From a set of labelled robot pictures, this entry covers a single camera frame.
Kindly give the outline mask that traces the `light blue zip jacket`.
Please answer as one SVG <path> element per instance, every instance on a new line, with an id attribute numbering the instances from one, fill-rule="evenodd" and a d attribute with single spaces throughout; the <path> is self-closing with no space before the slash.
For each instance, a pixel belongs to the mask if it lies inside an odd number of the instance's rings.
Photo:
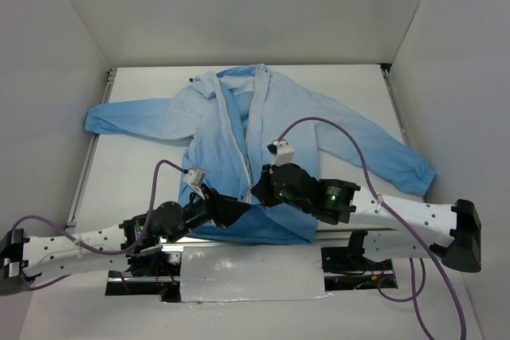
<path id="1" fill-rule="evenodd" d="M 294 148 L 294 163 L 311 176 L 319 175 L 320 153 L 326 152 L 366 166 L 403 193 L 422 196 L 431 186 L 436 174 L 427 161 L 369 119 L 305 88 L 256 83 L 257 98 L 216 79 L 170 99 L 100 104 L 88 111 L 84 128 L 165 141 L 187 138 L 185 167 L 203 169 L 207 186 L 264 212 L 300 212 L 287 205 L 263 207 L 252 195 L 261 168 L 273 158 L 267 146 L 280 135 Z"/>

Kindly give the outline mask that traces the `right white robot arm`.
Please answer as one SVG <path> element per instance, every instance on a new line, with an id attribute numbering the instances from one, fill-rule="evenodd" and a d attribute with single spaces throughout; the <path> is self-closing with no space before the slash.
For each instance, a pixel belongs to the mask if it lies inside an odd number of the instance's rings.
<path id="1" fill-rule="evenodd" d="M 351 234 L 347 262 L 355 269 L 387 259 L 437 257 L 455 271 L 481 271 L 481 219 L 469 200 L 435 205 L 372 194 L 353 182 L 314 178 L 293 163 L 263 166 L 252 193 L 265 207 L 292 206 L 329 225 L 387 228 L 384 234 Z"/>

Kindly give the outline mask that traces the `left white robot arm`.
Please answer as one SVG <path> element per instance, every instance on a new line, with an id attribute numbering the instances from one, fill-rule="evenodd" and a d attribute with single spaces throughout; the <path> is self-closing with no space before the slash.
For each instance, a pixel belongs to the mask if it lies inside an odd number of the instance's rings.
<path id="1" fill-rule="evenodd" d="M 39 237 L 11 229 L 1 240 L 1 294 L 36 291 L 66 276 L 103 270 L 121 278 L 174 278 L 180 262 L 165 244 L 207 223 L 228 228 L 249 209 L 247 203 L 206 190 L 201 197 L 191 194 L 186 205 L 167 201 L 152 214 L 89 233 Z"/>

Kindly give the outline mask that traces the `aluminium rail frame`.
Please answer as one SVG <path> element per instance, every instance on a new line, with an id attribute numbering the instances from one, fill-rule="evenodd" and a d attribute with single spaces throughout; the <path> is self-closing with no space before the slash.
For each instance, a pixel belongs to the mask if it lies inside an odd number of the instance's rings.
<path id="1" fill-rule="evenodd" d="M 336 107 L 347 107 L 369 119 L 388 135 L 402 141 L 397 117 L 381 67 L 377 64 L 346 65 L 250 65 L 234 76 L 227 67 L 118 68 L 110 78 L 107 103 L 145 99 L 169 99 L 182 90 L 212 80 L 224 81 L 232 92 L 248 91 L 257 98 L 257 79 L 272 84 L 291 84 L 295 89 L 317 92 Z M 156 203 L 174 201 L 181 195 L 181 175 L 174 164 L 186 166 L 184 155 L 190 140 L 159 141 L 136 135 L 102 134 L 95 138 L 76 197 L 72 220 L 76 233 L 108 227 L 144 213 L 151 200 L 153 170 L 162 166 Z M 227 229 L 207 225 L 204 239 L 243 244 L 305 244 L 326 225 L 309 215 L 292 211 L 264 212 L 254 207 Z"/>

